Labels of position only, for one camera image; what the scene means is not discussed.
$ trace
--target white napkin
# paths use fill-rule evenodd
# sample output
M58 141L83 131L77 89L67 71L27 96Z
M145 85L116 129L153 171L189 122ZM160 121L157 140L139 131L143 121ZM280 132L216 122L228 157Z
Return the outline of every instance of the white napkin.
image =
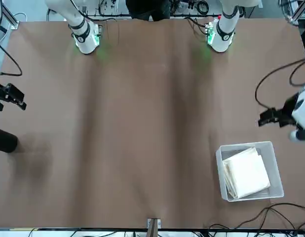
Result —
M265 164L255 147L223 161L225 182L233 198L243 198L270 187Z

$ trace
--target brown tabletop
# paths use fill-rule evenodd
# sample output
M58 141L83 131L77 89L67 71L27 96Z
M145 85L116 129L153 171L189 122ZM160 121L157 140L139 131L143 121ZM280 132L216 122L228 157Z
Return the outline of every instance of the brown tabletop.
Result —
M210 50L187 20L110 21L101 47L82 55L65 22L22 23L8 51L23 69L0 77L25 93L26 111L5 104L0 129L18 150L0 152L0 227L230 227L276 202L305 205L305 143L293 127L257 127L254 99L272 69L305 56L297 28L245 19L228 52ZM17 69L7 58L3 69ZM273 75L259 98L281 107L297 90L292 69ZM305 80L305 68L296 81ZM215 151L271 141L284 198L222 200ZM279 207L294 224L305 211ZM257 228L261 218L244 227ZM289 228L270 213L266 228Z

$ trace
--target clear plastic container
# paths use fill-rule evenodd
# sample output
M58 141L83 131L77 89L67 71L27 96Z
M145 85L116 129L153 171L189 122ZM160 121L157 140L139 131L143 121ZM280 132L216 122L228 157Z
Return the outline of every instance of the clear plastic container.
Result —
M223 160L228 159L229 157L241 151L244 151L250 147L256 147L258 154L262 156L262 160L265 164L267 175L270 180L270 187L243 198L233 198L228 193L226 187ZM243 144L235 144L235 145L223 145L220 146L220 148L216 151L216 160L217 160L218 176L220 179L221 194L224 200L233 202L233 201L284 197L284 191L282 187L280 173L276 163L272 142L253 142L253 143L243 143Z

